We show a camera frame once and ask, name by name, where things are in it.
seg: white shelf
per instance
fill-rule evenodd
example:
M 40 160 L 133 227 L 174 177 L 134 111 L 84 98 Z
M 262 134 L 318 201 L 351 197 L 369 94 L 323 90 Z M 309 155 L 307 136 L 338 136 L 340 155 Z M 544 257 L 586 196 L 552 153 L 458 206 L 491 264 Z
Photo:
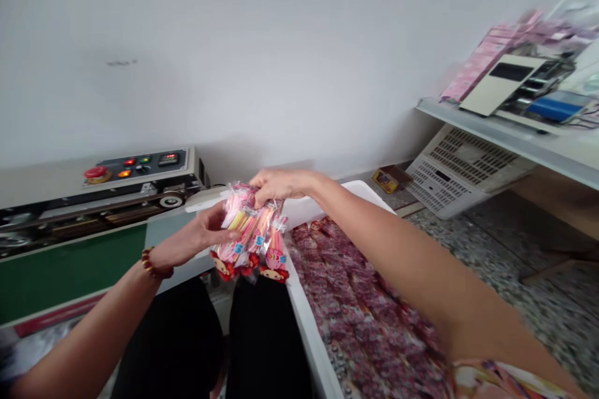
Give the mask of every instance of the white shelf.
M 598 131 L 542 135 L 501 117 L 461 111 L 457 105 L 438 98 L 421 99 L 416 109 L 599 190 Z

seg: white wall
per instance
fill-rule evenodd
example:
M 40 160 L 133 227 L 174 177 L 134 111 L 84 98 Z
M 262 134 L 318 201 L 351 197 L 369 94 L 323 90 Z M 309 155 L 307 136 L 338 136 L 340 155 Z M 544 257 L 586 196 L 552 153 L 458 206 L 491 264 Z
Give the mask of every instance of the white wall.
M 557 1 L 0 0 L 0 166 L 186 142 L 213 181 L 403 161 L 437 126 L 418 97 Z

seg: pile of candy packets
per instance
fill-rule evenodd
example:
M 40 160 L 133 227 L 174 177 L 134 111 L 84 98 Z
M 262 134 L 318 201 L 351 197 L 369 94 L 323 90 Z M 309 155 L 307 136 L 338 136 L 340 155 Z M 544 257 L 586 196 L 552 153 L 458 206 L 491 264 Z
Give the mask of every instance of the pile of candy packets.
M 285 269 L 287 256 L 283 233 L 287 217 L 282 215 L 283 200 L 269 200 L 264 207 L 254 208 L 258 189 L 243 183 L 229 185 L 231 194 L 226 204 L 222 228 L 239 231 L 241 238 L 215 246 L 210 255 L 225 281 L 239 275 L 250 279 L 260 273 L 285 283 L 289 273 Z
M 449 397 L 432 324 L 341 228 L 325 217 L 290 234 L 286 247 L 345 397 Z

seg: hand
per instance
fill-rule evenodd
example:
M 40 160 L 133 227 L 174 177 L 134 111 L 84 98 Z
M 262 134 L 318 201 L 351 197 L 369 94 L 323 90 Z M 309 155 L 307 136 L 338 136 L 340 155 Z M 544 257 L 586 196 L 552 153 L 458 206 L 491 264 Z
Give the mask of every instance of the hand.
M 159 271 L 187 263 L 209 246 L 228 243 L 241 237 L 236 231 L 221 229 L 226 212 L 221 201 L 202 211 L 183 228 L 150 251 L 150 262 Z
M 260 188 L 256 193 L 255 207 L 264 206 L 268 200 L 310 196 L 320 178 L 324 175 L 309 170 L 260 170 L 250 181 L 251 186 Z

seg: blue object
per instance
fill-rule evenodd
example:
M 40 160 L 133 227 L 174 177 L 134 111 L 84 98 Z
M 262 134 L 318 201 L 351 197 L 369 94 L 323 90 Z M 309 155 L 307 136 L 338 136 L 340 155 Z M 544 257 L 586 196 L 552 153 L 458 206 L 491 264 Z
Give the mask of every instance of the blue object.
M 563 123 L 572 118 L 585 107 L 572 103 L 565 103 L 549 97 L 540 97 L 533 104 L 528 106 L 527 112 L 539 114 L 541 117 Z

